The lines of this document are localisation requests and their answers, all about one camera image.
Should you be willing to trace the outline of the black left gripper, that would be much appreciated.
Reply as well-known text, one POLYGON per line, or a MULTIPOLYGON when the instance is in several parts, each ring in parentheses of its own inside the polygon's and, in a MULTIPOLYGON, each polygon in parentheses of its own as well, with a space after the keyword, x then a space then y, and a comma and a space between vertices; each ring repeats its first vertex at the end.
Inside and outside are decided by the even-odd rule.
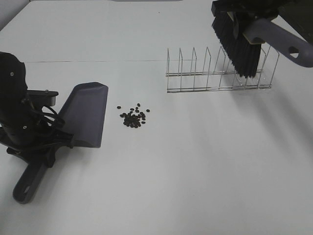
POLYGON ((65 121, 52 109, 57 95, 48 90, 28 90, 20 98, 1 94, 0 142, 7 153, 52 167, 60 147, 73 148, 73 134, 62 131, 65 121))

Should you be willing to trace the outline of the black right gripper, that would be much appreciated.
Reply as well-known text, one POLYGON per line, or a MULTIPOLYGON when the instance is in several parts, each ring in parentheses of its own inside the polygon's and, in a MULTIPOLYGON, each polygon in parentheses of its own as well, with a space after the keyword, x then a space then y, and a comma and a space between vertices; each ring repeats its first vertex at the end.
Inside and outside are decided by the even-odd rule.
POLYGON ((215 18, 249 22, 276 18, 279 6, 279 0, 215 0, 211 4, 211 12, 215 18))

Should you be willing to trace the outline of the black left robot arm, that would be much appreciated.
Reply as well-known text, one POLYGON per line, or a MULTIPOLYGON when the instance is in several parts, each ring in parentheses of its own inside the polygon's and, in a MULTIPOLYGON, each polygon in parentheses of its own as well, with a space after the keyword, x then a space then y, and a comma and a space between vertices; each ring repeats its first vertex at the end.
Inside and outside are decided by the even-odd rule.
POLYGON ((72 146, 73 135, 61 130, 65 121, 49 104, 58 93, 29 90, 25 77, 25 64, 1 52, 0 142, 27 163, 52 167, 57 149, 72 146))

